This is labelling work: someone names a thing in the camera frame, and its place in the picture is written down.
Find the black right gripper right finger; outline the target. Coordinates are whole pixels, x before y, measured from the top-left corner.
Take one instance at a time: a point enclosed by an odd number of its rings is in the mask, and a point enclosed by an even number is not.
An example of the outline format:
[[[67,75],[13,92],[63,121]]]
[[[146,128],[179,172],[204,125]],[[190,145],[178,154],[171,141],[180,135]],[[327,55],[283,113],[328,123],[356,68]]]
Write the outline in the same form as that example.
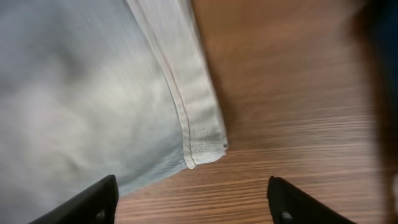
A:
[[[281,177],[269,178],[267,199],[274,224],[354,224]]]

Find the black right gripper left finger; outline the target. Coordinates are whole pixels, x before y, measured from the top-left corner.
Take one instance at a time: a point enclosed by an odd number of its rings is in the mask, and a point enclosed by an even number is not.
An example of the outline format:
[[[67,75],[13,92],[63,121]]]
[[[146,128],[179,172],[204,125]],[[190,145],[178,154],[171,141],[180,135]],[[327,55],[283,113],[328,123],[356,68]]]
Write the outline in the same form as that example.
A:
[[[29,224],[114,224],[119,199],[114,175],[107,175]]]

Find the light blue denim shorts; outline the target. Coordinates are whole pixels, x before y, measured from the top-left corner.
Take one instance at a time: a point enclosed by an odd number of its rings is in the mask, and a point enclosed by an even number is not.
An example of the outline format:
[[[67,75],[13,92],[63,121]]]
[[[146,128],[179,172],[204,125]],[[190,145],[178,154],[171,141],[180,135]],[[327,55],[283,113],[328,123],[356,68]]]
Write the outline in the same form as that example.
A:
[[[1,222],[113,174],[121,194],[228,139],[190,1],[1,2]]]

